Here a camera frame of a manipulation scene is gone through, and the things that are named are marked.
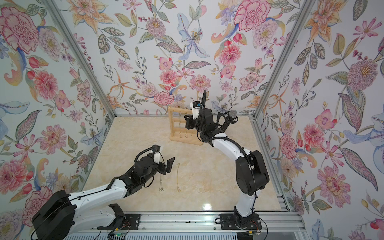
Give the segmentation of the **wooden jewelry display stand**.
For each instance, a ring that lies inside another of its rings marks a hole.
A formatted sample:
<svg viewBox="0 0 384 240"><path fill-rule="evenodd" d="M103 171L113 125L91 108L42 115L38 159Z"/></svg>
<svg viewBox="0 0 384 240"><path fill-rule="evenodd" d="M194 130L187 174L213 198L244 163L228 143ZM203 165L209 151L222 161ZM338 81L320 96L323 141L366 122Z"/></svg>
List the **wooden jewelry display stand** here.
<svg viewBox="0 0 384 240"><path fill-rule="evenodd" d="M169 139L174 142L201 146L203 142L198 140L197 131L195 129L188 130L186 128L186 115L191 115L192 110L174 108L168 106L169 123L170 123L170 137Z"/></svg>

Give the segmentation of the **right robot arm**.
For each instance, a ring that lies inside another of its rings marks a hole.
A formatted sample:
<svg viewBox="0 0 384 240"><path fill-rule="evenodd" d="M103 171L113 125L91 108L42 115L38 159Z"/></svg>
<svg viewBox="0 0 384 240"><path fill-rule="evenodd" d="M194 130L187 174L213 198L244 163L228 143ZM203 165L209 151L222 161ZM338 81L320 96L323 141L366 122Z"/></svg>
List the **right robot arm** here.
<svg viewBox="0 0 384 240"><path fill-rule="evenodd" d="M185 115L186 129L197 130L198 139L221 151L235 161L236 183L241 190L239 201L232 214L221 214L222 230L261 230L260 217L255 213L258 194L270 181L268 170L260 151L249 151L230 139L225 131L238 122L236 111L218 113L214 120L212 110L193 107L191 115Z"/></svg>

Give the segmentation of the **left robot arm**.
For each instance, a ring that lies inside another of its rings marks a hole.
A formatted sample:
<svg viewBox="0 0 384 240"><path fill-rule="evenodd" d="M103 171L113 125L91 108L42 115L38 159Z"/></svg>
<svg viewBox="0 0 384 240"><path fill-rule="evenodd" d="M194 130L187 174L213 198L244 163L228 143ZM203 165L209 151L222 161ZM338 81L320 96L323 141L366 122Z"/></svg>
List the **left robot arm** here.
<svg viewBox="0 0 384 240"><path fill-rule="evenodd" d="M70 234L91 228L116 232L131 227L122 208L113 201L149 187L156 174L169 174L174 161L175 158L170 158L163 162L161 154L145 156L107 185L78 193L54 193L33 216L35 230L31 239L63 240Z"/></svg>

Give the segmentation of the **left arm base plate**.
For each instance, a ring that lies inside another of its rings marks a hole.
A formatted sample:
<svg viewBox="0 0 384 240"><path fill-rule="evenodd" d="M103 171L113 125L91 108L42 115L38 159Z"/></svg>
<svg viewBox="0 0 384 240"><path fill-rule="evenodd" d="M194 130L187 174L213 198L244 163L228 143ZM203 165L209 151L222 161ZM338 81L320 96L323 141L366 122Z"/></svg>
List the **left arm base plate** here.
<svg viewBox="0 0 384 240"><path fill-rule="evenodd" d="M131 231L138 230L140 223L140 214L125 214L124 217L115 217L111 224L97 227L97 230L102 231Z"/></svg>

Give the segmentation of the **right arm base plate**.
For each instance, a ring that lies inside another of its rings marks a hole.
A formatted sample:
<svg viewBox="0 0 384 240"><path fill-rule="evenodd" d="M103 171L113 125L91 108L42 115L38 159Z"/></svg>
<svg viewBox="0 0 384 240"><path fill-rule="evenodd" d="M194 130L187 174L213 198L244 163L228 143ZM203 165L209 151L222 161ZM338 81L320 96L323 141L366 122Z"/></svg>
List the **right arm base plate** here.
<svg viewBox="0 0 384 240"><path fill-rule="evenodd" d="M257 231L263 228L260 217L256 213L252 213L247 217L241 217L235 213L220 214L219 220L222 230Z"/></svg>

